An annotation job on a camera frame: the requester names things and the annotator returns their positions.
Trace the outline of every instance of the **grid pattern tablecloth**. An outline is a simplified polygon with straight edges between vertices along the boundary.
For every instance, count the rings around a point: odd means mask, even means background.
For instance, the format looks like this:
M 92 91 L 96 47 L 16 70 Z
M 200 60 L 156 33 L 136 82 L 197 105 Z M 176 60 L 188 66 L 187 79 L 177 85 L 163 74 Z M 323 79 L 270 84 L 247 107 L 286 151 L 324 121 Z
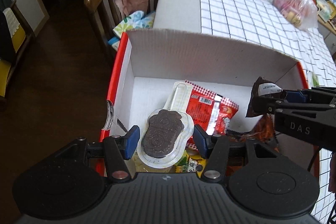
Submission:
M 335 63 L 317 28 L 295 28 L 268 0 L 201 0 L 201 30 L 271 47 L 299 60 L 321 86 L 336 86 Z M 330 154 L 320 152 L 320 196 L 312 211 L 321 223 L 327 222 L 335 202 L 328 192 Z

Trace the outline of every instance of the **metal screw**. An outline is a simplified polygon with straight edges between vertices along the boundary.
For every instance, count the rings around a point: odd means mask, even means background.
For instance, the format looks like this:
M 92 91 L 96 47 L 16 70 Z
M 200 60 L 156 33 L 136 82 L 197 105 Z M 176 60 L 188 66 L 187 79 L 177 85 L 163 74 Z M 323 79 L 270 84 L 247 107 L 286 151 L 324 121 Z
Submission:
M 207 170 L 204 173 L 204 176 L 207 177 L 208 179 L 216 179 L 216 178 L 219 178 L 221 176 L 221 173 L 219 173 L 216 170 Z
M 125 171 L 115 171 L 112 173 L 112 177 L 114 177 L 115 179 L 125 179 L 128 177 L 128 173 Z

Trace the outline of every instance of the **cardboard box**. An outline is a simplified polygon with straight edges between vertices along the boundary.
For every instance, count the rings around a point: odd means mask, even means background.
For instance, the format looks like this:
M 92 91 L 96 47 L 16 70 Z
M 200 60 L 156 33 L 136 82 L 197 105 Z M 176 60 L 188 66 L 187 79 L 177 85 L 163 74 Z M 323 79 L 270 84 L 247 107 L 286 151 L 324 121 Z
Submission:
M 283 89 L 307 88 L 299 62 L 257 44 L 205 34 L 163 29 L 123 34 L 107 96 L 108 116 L 100 139 L 124 135 L 119 119 L 143 134 L 149 114 L 162 108 L 175 81 L 190 80 L 230 98 L 239 111 L 230 129 L 251 130 L 258 118 L 246 118 L 253 83 L 259 76 Z M 312 145 L 287 135 L 278 136 L 280 152 L 307 168 Z

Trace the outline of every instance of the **wooden chair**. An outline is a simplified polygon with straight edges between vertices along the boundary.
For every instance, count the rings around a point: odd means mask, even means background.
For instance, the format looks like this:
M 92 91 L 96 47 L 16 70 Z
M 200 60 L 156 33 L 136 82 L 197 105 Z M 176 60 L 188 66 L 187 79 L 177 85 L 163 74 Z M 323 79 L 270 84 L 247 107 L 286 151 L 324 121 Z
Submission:
M 26 38 L 23 41 L 22 45 L 20 46 L 19 50 L 16 52 L 16 63 L 10 67 L 10 70 L 7 76 L 6 87 L 8 87 L 8 84 L 16 69 L 16 66 L 20 62 L 20 59 L 22 58 L 28 44 L 36 39 L 33 29 L 30 27 L 29 23 L 27 22 L 25 17 L 21 14 L 20 10 L 16 6 L 16 0 L 12 2 L 10 8 L 12 9 L 15 17 L 17 18 L 18 22 L 22 26 L 23 30 L 25 31 Z M 4 97 L 0 96 L 0 111 L 6 108 L 6 102 L 7 100 Z
M 121 22 L 120 13 L 117 13 L 114 0 L 108 0 L 110 11 L 113 18 L 113 25 L 116 26 Z M 158 4 L 158 0 L 154 0 L 154 10 Z M 94 33 L 98 39 L 101 49 L 103 50 L 108 63 L 112 66 L 114 63 L 116 52 L 108 44 L 108 41 L 114 36 L 113 25 L 105 9 L 103 0 L 84 0 L 84 5 L 89 14 L 89 19 Z M 148 10 L 150 11 L 150 2 L 148 1 Z

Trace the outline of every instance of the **red snack bag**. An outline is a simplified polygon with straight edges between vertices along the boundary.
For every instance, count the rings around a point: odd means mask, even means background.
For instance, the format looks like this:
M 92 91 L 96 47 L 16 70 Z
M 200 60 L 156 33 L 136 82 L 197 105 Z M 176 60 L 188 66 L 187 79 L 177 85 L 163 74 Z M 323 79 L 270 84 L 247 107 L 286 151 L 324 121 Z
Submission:
M 238 111 L 238 105 L 211 90 L 186 82 L 194 86 L 186 110 L 194 120 L 194 124 L 199 124 L 208 135 L 224 135 L 231 118 Z M 192 136 L 186 146 L 197 150 Z

